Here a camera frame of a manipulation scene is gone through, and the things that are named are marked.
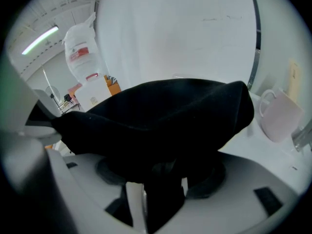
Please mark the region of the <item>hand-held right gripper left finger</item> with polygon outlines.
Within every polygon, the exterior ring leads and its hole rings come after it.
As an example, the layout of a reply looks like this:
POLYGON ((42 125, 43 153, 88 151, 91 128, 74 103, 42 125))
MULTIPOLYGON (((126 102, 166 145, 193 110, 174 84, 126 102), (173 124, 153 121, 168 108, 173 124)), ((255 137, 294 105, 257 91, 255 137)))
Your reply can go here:
POLYGON ((62 157, 47 151, 54 178, 80 234, 145 234, 142 185, 126 183, 126 198, 133 226, 108 214, 106 208, 121 195, 122 187, 107 184, 96 172, 101 156, 62 157))

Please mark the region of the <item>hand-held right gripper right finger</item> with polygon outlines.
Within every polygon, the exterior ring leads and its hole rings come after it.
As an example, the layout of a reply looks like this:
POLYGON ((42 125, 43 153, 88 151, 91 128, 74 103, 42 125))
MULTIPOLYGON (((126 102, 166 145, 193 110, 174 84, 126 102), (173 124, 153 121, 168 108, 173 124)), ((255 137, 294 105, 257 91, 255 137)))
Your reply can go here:
POLYGON ((226 178, 207 199, 186 200, 160 234, 269 234, 297 202, 295 191, 254 161, 221 154, 226 178))

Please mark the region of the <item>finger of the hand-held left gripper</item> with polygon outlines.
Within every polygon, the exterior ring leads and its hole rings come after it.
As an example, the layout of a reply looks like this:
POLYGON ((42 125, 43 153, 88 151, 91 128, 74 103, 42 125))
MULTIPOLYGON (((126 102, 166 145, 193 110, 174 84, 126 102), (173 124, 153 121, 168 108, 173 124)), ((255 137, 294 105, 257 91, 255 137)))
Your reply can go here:
POLYGON ((0 133, 0 232, 78 233, 41 142, 5 131, 0 133))
POLYGON ((21 131, 25 126, 51 127, 57 118, 38 93, 19 76, 7 55, 0 56, 0 129, 21 131))

